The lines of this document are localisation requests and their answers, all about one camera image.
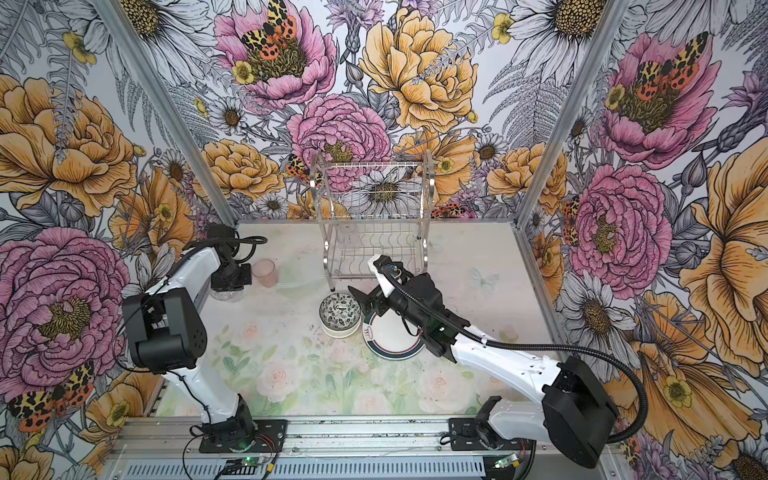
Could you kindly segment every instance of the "wire dish rack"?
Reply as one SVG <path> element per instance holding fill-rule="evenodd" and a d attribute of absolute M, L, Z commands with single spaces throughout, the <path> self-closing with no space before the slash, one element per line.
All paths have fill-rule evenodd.
<path fill-rule="evenodd" d="M 376 254 L 426 271 L 435 171 L 429 151 L 414 160 L 332 163 L 318 154 L 310 188 L 331 291 L 334 280 L 374 278 L 368 259 Z"/>

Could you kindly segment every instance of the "white plate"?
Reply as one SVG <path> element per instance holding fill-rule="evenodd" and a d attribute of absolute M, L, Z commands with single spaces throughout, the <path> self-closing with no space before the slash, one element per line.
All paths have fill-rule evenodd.
<path fill-rule="evenodd" d="M 408 327 L 416 331 L 410 323 Z M 424 348 L 421 336 L 411 336 L 394 310 L 383 316 L 371 312 L 362 322 L 362 337 L 376 355 L 388 360 L 409 359 Z"/>

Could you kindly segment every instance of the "white arm segment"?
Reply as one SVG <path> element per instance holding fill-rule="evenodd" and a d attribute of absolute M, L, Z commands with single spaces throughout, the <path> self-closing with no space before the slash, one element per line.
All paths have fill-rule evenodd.
<path fill-rule="evenodd" d="M 162 293 L 174 288 L 185 288 L 189 292 L 190 298 L 195 300 L 210 275 L 218 270 L 219 265 L 221 262 L 216 250 L 213 247 L 205 247 L 187 260 L 179 271 L 168 280 L 166 286 L 163 286 L 165 281 L 157 282 L 147 289 L 147 293 Z"/>
<path fill-rule="evenodd" d="M 475 326 L 467 331 L 485 339 L 488 337 Z M 456 344 L 451 347 L 456 362 L 482 370 L 501 380 L 531 400 L 531 404 L 521 405 L 502 399 L 488 417 L 488 423 L 504 439 L 532 439 L 550 442 L 549 433 L 544 427 L 544 411 L 541 400 L 544 392 L 541 387 L 552 385 L 560 373 L 558 362 L 547 356 L 539 357 L 527 352 L 502 350 L 487 347 L 459 335 Z"/>
<path fill-rule="evenodd" d="M 169 372 L 163 377 L 173 383 L 179 390 L 200 410 L 200 421 L 202 423 L 218 423 L 227 420 L 237 412 L 237 394 L 224 383 L 219 372 L 215 371 L 205 357 L 197 360 L 197 367 L 194 369 L 174 369 L 172 372 L 178 373 L 184 377 L 184 381 L 189 386 L 189 390 L 181 382 L 179 377 Z M 208 414 L 203 410 L 197 400 L 192 398 L 190 391 L 194 392 L 197 400 L 208 407 Z"/>
<path fill-rule="evenodd" d="M 194 300 L 197 294 L 203 289 L 203 286 L 220 265 L 219 256 L 213 247 L 203 248 L 195 253 L 184 265 L 168 280 L 158 282 L 147 293 L 162 293 L 174 288 L 184 288 Z M 187 386 L 181 382 L 178 376 L 173 373 L 166 373 L 163 377 L 176 385 L 179 390 L 200 410 L 200 421 L 202 423 L 218 423 L 227 420 L 237 411 L 237 394 L 228 387 L 210 364 L 206 361 L 205 355 L 197 360 L 197 366 L 194 369 L 174 369 L 172 372 L 178 373 L 184 377 Z M 194 392 L 197 400 L 190 394 Z M 208 407 L 208 414 L 198 403 Z"/>

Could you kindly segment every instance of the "patterned bowl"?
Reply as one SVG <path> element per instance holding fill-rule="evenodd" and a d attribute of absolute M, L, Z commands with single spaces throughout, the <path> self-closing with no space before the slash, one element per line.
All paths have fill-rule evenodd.
<path fill-rule="evenodd" d="M 335 339 L 352 335 L 362 322 L 359 303 L 348 293 L 331 293 L 320 304 L 323 330 Z"/>

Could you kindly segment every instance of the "pink flower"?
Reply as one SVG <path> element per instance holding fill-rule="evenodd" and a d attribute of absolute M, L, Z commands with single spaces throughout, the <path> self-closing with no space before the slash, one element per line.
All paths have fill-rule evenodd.
<path fill-rule="evenodd" d="M 316 94 L 326 93 L 336 80 L 336 44 L 331 34 L 323 37 L 306 7 L 301 13 L 286 0 L 288 15 L 296 19 L 296 38 L 281 47 L 280 56 L 264 60 L 260 53 L 251 54 L 241 37 L 253 30 L 262 30 L 267 22 L 267 9 L 255 13 L 250 8 L 245 16 L 232 12 L 231 17 L 219 15 L 214 20 L 217 48 L 223 52 L 219 62 L 232 68 L 237 84 L 246 89 L 253 101 L 250 108 L 281 109 L 288 104 L 308 101 Z"/>
<path fill-rule="evenodd" d="M 326 161 L 386 162 L 389 161 L 389 137 L 384 120 L 373 109 L 360 107 L 340 95 L 313 99 L 303 114 L 288 120 L 288 131 L 293 138 L 293 154 L 304 164 L 314 162 L 318 152 Z M 352 182 L 372 169 L 333 168 L 328 170 L 328 181 L 335 192 L 346 192 Z"/>
<path fill-rule="evenodd" d="M 686 151 L 717 111 L 707 108 L 707 102 L 720 62 L 710 65 L 712 36 L 707 40 L 697 62 L 698 72 L 687 84 L 680 90 L 659 88 L 644 101 L 637 95 L 638 67 L 645 61 L 664 65 L 683 45 L 672 45 L 671 40 L 660 44 L 656 38 L 640 35 L 608 80 L 606 108 L 592 128 L 593 141 L 628 162 L 643 162 L 651 170 L 666 167 Z"/>
<path fill-rule="evenodd" d="M 0 246 L 0 394 L 60 385 L 88 360 L 114 365 L 128 268 L 106 243 L 74 228 Z"/>
<path fill-rule="evenodd" d="M 672 227 L 663 210 L 659 181 L 639 165 L 599 167 L 579 199 L 574 270 L 611 285 L 619 299 L 641 293 L 669 256 Z"/>

